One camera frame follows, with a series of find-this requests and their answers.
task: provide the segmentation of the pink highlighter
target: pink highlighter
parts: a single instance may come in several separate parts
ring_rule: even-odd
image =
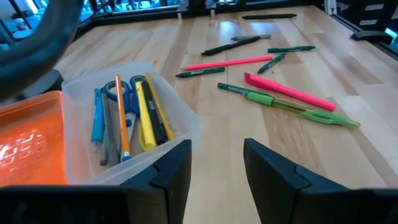
[[[263,90],[272,90],[276,91],[282,94],[285,94],[287,96],[290,96],[292,98],[310,103],[314,106],[318,106],[320,108],[323,108],[328,111],[334,111],[336,108],[336,105],[332,102],[316,98],[314,96],[308,95],[306,93],[303,93],[298,90],[294,90],[292,88],[289,88],[287,86],[281,85],[277,82],[274,82],[272,80],[268,80],[266,78],[262,78],[258,75],[253,75],[250,73],[245,72],[244,73],[244,79],[245,81],[257,88],[261,88]]]

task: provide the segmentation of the orange plastic container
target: orange plastic container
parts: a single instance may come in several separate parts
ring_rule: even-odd
[[[62,94],[51,91],[0,108],[0,187],[67,184]]]

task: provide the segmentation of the black pen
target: black pen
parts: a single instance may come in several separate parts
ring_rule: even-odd
[[[162,125],[159,121],[159,117],[157,116],[157,111],[154,103],[154,97],[150,92],[150,88],[147,81],[142,82],[142,91],[144,92],[150,122],[152,123],[152,128],[154,130],[154,136],[156,140],[156,144],[159,146],[166,142],[165,133],[163,132]]]
[[[229,50],[229,49],[233,49],[235,47],[239,47],[245,44],[250,44],[253,42],[256,42],[257,40],[261,39],[261,37],[251,37],[245,40],[240,40],[238,42],[235,42],[233,44],[226,44],[220,47],[216,47],[214,49],[210,49],[210,50],[206,50],[205,52],[202,53],[203,56],[212,56],[212,55],[216,55],[218,53],[223,52],[224,50]]]
[[[242,19],[285,19],[293,18],[297,14],[269,14],[269,15],[253,15],[253,16],[242,16]]]

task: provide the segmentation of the green pen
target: green pen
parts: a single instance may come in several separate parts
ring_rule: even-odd
[[[312,50],[314,48],[315,48],[314,46],[279,47],[279,48],[268,49],[268,53],[296,52],[296,51]]]
[[[281,53],[280,55],[276,56],[274,59],[272,59],[270,62],[266,63],[263,67],[261,67],[258,71],[257,74],[261,74],[274,66],[276,63],[278,63],[280,60],[285,58],[286,53]]]
[[[205,69],[205,70],[183,72],[183,73],[179,73],[178,75],[176,75],[176,77],[177,78],[188,78],[188,77],[194,77],[194,76],[198,76],[198,75],[207,75],[207,74],[218,73],[218,72],[223,72],[223,71],[225,71],[225,67],[217,67],[217,68],[210,68],[210,69]]]
[[[246,98],[251,101],[261,103],[263,105],[273,106],[293,113],[297,113],[305,119],[309,119],[311,121],[315,121],[321,124],[337,124],[342,126],[352,126],[356,128],[361,125],[358,122],[345,118],[340,114],[335,114],[322,110],[311,110],[302,106],[296,106],[292,103],[284,104],[281,102],[276,102],[275,98],[272,96],[249,92],[246,95]]]
[[[289,103],[283,100],[278,100],[275,99],[273,96],[271,96],[270,94],[267,93],[263,93],[260,91],[255,91],[255,90],[250,90],[247,88],[242,88],[239,86],[234,86],[234,85],[229,85],[229,84],[225,84],[225,83],[218,83],[218,88],[222,89],[222,90],[228,90],[228,91],[232,91],[234,93],[240,93],[243,95],[247,95],[248,93],[257,93],[259,95],[265,95],[265,96],[269,96],[272,97],[274,99],[274,103],[280,104],[280,105],[285,105],[285,106],[289,106],[289,108],[296,108],[296,109],[300,109],[301,111],[304,111],[306,108],[300,105],[295,105],[293,103]]]

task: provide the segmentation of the wooden table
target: wooden table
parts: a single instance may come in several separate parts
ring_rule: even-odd
[[[297,13],[293,19],[241,16]],[[212,57],[206,49],[236,35],[272,34]],[[72,43],[57,69],[65,79],[131,60],[145,60],[197,113],[205,130],[193,155],[185,223],[259,223],[243,161],[243,139],[254,138],[289,159],[349,188],[398,187],[398,63],[316,7],[294,7],[97,27]],[[190,63],[266,55],[269,47],[315,45],[288,53],[264,76],[338,104],[359,129],[327,126],[217,89],[218,82],[246,86],[244,72],[263,63],[237,65],[224,73],[177,80]],[[276,97],[295,102],[288,97]]]

